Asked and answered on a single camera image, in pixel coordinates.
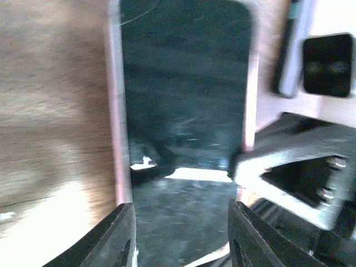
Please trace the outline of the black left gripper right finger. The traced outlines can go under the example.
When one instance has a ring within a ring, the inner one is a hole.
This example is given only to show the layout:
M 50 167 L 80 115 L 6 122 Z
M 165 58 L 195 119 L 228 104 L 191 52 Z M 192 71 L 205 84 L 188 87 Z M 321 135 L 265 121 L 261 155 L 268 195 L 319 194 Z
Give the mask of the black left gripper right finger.
M 232 266 L 325 266 L 240 201 L 229 202 L 228 238 Z

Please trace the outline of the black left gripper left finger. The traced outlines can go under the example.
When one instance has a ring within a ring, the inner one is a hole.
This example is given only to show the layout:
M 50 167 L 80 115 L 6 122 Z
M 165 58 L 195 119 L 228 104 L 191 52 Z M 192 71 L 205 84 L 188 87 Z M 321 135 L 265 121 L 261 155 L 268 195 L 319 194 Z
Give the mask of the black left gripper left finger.
M 123 203 L 45 266 L 136 266 L 136 217 Z

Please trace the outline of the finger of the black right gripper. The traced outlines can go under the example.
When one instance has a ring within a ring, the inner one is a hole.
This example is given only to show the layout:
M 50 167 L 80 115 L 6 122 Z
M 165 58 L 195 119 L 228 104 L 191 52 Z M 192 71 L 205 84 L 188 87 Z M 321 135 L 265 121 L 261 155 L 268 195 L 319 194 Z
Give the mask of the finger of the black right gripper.
M 284 113 L 240 155 L 235 182 L 330 230 L 355 191 L 355 129 Z

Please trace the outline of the pink phone case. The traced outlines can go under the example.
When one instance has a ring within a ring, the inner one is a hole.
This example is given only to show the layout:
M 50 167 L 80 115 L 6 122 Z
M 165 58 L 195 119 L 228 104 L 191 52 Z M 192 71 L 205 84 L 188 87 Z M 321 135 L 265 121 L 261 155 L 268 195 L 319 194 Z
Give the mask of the pink phone case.
M 302 115 L 355 129 L 355 52 L 353 90 L 348 98 L 307 93 L 303 89 L 302 73 L 302 45 L 305 39 L 351 33 L 355 41 L 355 2 L 301 1 L 300 14 L 293 27 L 293 44 L 288 51 L 289 69 L 284 74 L 285 85 L 294 89 L 292 98 L 283 98 L 271 89 L 289 1 L 275 1 L 274 8 L 271 8 L 269 1 L 239 2 L 250 7 L 254 29 L 246 85 L 242 151 L 236 159 L 231 176 L 236 185 L 236 194 L 230 201 L 244 203 L 278 233 L 302 251 L 323 262 L 325 266 L 354 266 L 355 191 L 353 198 L 343 205 L 335 226 L 330 230 L 324 230 L 238 185 L 234 180 L 234 173 L 240 155 L 254 149 L 256 134 L 278 120 L 284 113 Z M 106 58 L 116 200 L 122 204 L 132 202 L 132 167 L 127 133 L 120 3 L 121 1 L 108 3 Z M 207 263 L 232 266 L 229 238 L 221 248 L 185 266 L 200 266 Z

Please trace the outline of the teal edged black phone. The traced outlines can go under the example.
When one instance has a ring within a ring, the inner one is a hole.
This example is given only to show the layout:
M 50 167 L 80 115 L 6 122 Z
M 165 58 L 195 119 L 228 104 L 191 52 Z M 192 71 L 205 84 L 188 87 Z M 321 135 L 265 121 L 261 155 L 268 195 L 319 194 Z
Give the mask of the teal edged black phone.
M 292 98 L 294 96 L 294 89 L 290 89 L 288 85 L 285 85 L 284 74 L 289 69 L 287 66 L 288 51 L 293 44 L 293 27 L 300 14 L 300 3 L 301 1 L 289 1 L 288 14 L 286 15 L 282 34 L 283 38 L 271 81 L 272 91 L 283 98 Z

